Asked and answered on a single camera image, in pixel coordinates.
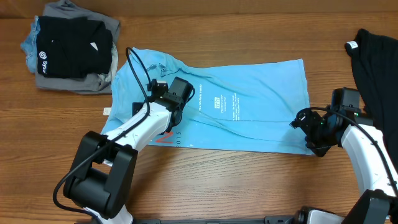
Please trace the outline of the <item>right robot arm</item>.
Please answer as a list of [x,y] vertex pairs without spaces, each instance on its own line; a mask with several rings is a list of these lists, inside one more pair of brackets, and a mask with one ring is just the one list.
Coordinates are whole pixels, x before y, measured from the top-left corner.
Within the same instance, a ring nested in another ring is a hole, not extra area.
[[344,149],[354,169],[361,196],[347,216],[303,207],[294,223],[397,223],[397,172],[383,143],[383,133],[360,110],[339,106],[299,111],[291,122],[305,133],[306,147],[322,157],[333,146]]

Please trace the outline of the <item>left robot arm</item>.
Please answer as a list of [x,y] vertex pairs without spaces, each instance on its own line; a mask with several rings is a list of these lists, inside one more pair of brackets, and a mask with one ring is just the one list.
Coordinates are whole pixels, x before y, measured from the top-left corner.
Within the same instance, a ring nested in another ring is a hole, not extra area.
[[91,215],[93,223],[132,223],[126,201],[137,155],[157,135],[180,123],[184,106],[155,100],[106,134],[86,133],[65,179],[63,195]]

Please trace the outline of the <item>light blue printed t-shirt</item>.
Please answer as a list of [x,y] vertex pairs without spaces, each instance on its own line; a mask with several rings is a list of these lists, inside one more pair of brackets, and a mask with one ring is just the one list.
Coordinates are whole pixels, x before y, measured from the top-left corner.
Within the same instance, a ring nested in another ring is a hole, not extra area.
[[309,107],[301,59],[254,65],[195,68],[155,50],[135,49],[119,69],[112,106],[103,131],[132,116],[132,105],[144,99],[149,79],[172,83],[182,78],[195,89],[180,124],[153,139],[156,146],[309,155],[305,135],[290,126]]

